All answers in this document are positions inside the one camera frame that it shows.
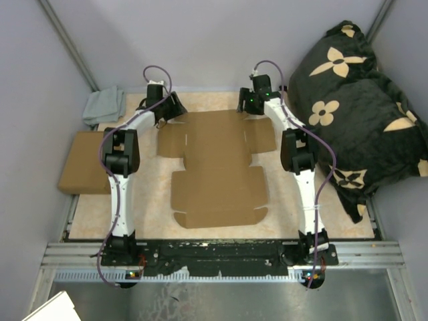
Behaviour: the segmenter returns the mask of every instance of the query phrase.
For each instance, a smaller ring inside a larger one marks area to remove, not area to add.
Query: metal frame
[[[77,68],[79,69],[80,74],[85,79],[88,86],[93,92],[97,92],[98,90],[100,90],[98,84],[96,83],[95,77],[92,75],[92,72],[90,71],[87,63],[77,50],[76,45],[69,36],[67,30],[62,25],[62,22],[56,15],[55,10],[51,6],[50,2],[48,0],[37,0],[37,2],[40,4],[40,7],[46,14],[47,19],[52,24],[53,29],[60,37],[61,42],[66,47],[66,50],[68,51],[70,57],[73,59]]]
[[[65,45],[70,57],[76,63],[82,77],[85,79],[92,91],[99,90],[99,87],[88,68],[83,57],[76,49],[76,45],[72,41],[68,32],[57,17],[54,9],[48,0],[37,0],[41,8],[46,14],[49,22],[54,30],[59,35],[60,40]],[[369,31],[367,32],[368,42],[372,42],[377,31],[386,19],[388,12],[391,10],[395,0],[384,0],[377,16],[375,17]],[[67,239],[70,227],[73,221],[78,195],[70,198],[66,213],[62,216],[62,230],[58,233],[58,241],[62,242]],[[376,205],[371,201],[368,204],[368,212],[372,223],[375,235],[382,238],[384,235],[383,226],[377,214]],[[328,266],[328,270],[339,269],[382,269],[386,270],[391,283],[391,290],[394,294],[395,301],[399,310],[399,314],[403,320],[422,320],[419,313],[417,299],[414,295],[409,276],[405,269],[405,262],[401,255],[399,244],[395,241],[335,241],[339,265]],[[69,281],[69,282],[97,282],[94,276],[96,273],[96,258],[90,257],[94,255],[100,248],[100,243],[50,243],[47,246],[46,253],[43,257],[39,275],[37,277],[31,306],[28,314],[36,310],[39,306],[45,303],[48,299],[51,286],[54,280]],[[122,280],[124,271],[135,269],[137,267],[103,267],[104,273],[107,273],[112,279]],[[299,265],[289,267],[289,278],[287,277],[256,277],[256,278],[234,278],[228,280],[221,276],[208,279],[193,278],[185,271],[175,273],[171,277],[143,277],[141,282],[299,282],[300,275],[303,270],[310,269],[310,266]]]

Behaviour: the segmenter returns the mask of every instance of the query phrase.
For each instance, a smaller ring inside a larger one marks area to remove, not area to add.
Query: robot
[[[282,131],[281,163],[285,171],[293,173],[300,190],[303,210],[300,213],[299,224],[299,245],[302,257],[306,262],[313,261],[315,252],[314,239],[318,234],[317,252],[325,252],[329,249],[328,235],[325,227],[319,218],[318,229],[315,231],[315,186],[314,169],[317,161],[318,145],[311,136],[294,126],[295,124],[305,126],[300,122],[285,106],[289,118],[286,118],[281,107],[280,92],[273,91],[268,75],[250,76],[253,88],[241,88],[239,91],[239,102],[237,112],[248,114],[266,115],[274,126]],[[163,82],[150,81],[147,87],[147,97],[140,103],[136,113],[141,113],[142,109],[150,108],[162,99],[165,101],[151,111],[141,114],[134,122],[117,130],[110,135],[104,143],[102,149],[102,162],[115,176],[110,177],[112,188],[112,218],[111,234],[106,239],[104,253],[115,257],[114,263],[126,265],[135,261],[138,255],[135,240],[135,228],[132,220],[132,181],[134,173],[138,170],[140,157],[138,151],[138,136],[144,131],[159,124],[159,120],[165,121],[186,113],[185,107],[181,104],[177,93],[172,92],[170,96],[163,96]],[[104,136],[114,130],[107,128]],[[118,185],[119,194],[114,193]]]

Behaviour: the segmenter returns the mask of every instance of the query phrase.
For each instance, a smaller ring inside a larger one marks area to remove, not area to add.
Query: beige mat
[[[128,94],[126,115],[129,119],[144,96]],[[179,93],[188,111],[235,109],[235,92]],[[103,124],[100,130],[117,124]],[[173,218],[171,209],[171,173],[184,170],[183,160],[156,155],[157,129],[145,132],[139,139],[140,169],[135,174],[133,187],[133,215],[137,238],[200,239],[200,238],[296,238],[298,213],[302,211],[300,195],[292,174],[283,170],[280,162],[280,134],[276,133],[277,150],[254,154],[251,165],[264,167],[270,202],[266,218],[257,225],[185,229]],[[317,171],[316,187],[324,177]],[[354,224],[345,213],[336,191],[327,185],[320,198],[321,217],[330,238],[373,237],[367,213]],[[106,235],[110,222],[109,195],[81,195],[70,231],[70,239],[100,239]]]

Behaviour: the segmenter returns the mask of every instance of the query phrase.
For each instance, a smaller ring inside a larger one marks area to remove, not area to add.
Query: cardboard
[[[98,162],[103,132],[77,132],[58,189],[65,194],[110,194],[108,175]]]
[[[263,168],[250,164],[252,153],[276,149],[275,132],[269,118],[246,117],[190,112],[159,130],[158,155],[183,157],[186,168],[171,181],[171,207],[182,227],[254,225],[268,213]]]

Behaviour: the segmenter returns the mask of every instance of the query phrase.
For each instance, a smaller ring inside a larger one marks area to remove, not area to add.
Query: cable
[[[321,257],[321,273],[324,274],[327,270],[326,260]]]
[[[159,100],[156,104],[153,104],[152,106],[146,108],[146,109],[142,109],[139,113],[136,113],[133,117],[131,117],[128,121],[126,121],[124,124],[117,126],[116,128],[112,129],[110,132],[107,133],[106,136],[104,136],[104,138],[101,140],[100,143],[100,147],[98,149],[98,161],[101,164],[101,167],[107,172],[107,174],[109,176],[111,176],[116,184],[116,193],[117,193],[117,204],[116,204],[116,214],[114,215],[114,221],[112,224],[112,227],[110,228],[110,230],[107,233],[107,236],[104,238],[104,240],[101,243],[101,247],[100,247],[100,251],[98,251],[98,253],[96,254],[96,269],[98,271],[98,274],[100,275],[101,280],[105,283],[108,284],[109,286],[113,286],[113,287],[117,287],[118,284],[109,282],[103,275],[102,275],[102,271],[101,271],[101,255],[102,252],[104,250],[104,247],[107,244],[108,238],[112,235],[113,230],[119,220],[119,212],[120,212],[120,186],[119,186],[119,180],[117,179],[116,175],[112,173],[112,171],[110,169],[107,168],[107,166],[103,163],[102,161],[102,148],[104,146],[104,144],[106,143],[106,141],[118,130],[125,128],[127,126],[129,126],[134,120],[136,120],[140,115],[144,114],[145,112],[149,112],[151,111],[153,108],[156,108],[157,106],[159,106],[160,104],[162,104],[165,100],[167,100],[167,98],[171,95],[171,90],[173,89],[173,82],[171,80],[171,76],[169,75],[169,73],[163,69],[162,67],[156,66],[156,65],[150,65],[145,67],[145,69],[142,71],[142,76],[144,77],[144,79],[148,82],[148,79],[146,77],[146,71],[150,68],[156,68],[156,69],[160,69],[162,70],[168,77],[168,81],[169,81],[169,90],[167,91],[167,95],[162,99]]]
[[[316,139],[319,143],[321,143],[325,148],[327,148],[328,152],[330,153],[330,155],[332,156],[332,169],[331,171],[328,173],[326,179],[324,180],[324,182],[322,182],[320,188],[318,189],[318,192],[316,192],[316,196],[315,196],[315,238],[314,238],[314,265],[312,266],[312,275],[315,274],[315,270],[316,270],[316,262],[318,260],[318,202],[320,199],[320,194],[322,189],[324,188],[324,186],[326,186],[326,184],[329,182],[329,180],[331,179],[331,177],[333,176],[334,171],[336,170],[336,163],[337,163],[337,159],[336,159],[336,155],[334,154],[333,149],[330,147],[330,145],[328,145],[324,140],[322,140],[320,137],[316,136],[313,132],[311,132],[310,130],[307,130],[306,128],[300,126],[299,124],[296,124],[291,118],[290,115],[288,115],[287,110],[284,107],[284,88],[285,88],[285,83],[284,83],[284,75],[282,74],[281,68],[279,67],[279,65],[277,65],[275,62],[271,61],[271,60],[262,60],[260,62],[258,62],[255,67],[254,67],[254,71],[257,70],[257,67],[260,64],[263,63],[268,63],[271,64],[273,66],[275,66],[275,68],[278,70],[278,72],[280,73],[281,76],[281,98],[280,98],[280,104],[281,104],[281,109],[284,112],[284,114],[286,115],[287,120],[293,124],[295,127],[299,128],[300,130],[303,130],[306,134],[308,134],[309,136],[313,137],[314,139]],[[313,278],[310,278],[310,281],[308,283],[308,288],[310,288],[310,286],[312,285],[312,280]]]
[[[142,277],[142,272],[146,269],[146,257],[144,254],[140,254],[140,261],[138,263],[138,270],[140,271],[140,278]]]
[[[144,108],[143,108],[143,106],[144,106],[144,103],[146,102],[146,100],[147,100],[147,98],[143,98],[143,99],[140,101],[140,104],[138,105],[138,108],[140,108],[140,109],[144,109]]]

